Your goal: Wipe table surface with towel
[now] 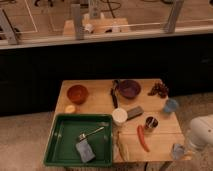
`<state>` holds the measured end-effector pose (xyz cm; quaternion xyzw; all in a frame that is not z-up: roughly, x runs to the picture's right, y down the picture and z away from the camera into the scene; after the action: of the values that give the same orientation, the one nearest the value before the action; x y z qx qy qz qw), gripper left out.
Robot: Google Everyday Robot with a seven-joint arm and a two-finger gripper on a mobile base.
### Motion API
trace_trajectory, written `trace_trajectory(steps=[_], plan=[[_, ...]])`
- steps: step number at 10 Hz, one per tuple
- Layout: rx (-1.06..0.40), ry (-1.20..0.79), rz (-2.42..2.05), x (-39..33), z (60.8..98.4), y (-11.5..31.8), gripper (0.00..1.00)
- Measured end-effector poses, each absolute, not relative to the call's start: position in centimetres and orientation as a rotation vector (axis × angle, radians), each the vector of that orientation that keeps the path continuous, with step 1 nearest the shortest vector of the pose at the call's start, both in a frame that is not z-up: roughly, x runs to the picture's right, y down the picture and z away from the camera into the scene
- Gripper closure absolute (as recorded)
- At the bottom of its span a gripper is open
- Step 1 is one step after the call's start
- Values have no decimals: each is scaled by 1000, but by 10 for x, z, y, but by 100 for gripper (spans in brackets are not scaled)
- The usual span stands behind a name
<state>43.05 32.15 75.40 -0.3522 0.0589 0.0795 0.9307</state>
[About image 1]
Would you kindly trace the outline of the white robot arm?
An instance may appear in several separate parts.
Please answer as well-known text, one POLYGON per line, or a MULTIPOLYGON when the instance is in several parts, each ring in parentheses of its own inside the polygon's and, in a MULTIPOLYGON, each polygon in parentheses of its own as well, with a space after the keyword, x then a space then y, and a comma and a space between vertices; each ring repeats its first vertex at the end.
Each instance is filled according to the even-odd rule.
POLYGON ((195 117, 190 121, 184 144, 174 143, 171 157, 180 160, 203 151, 207 145, 213 147, 213 114, 195 117))

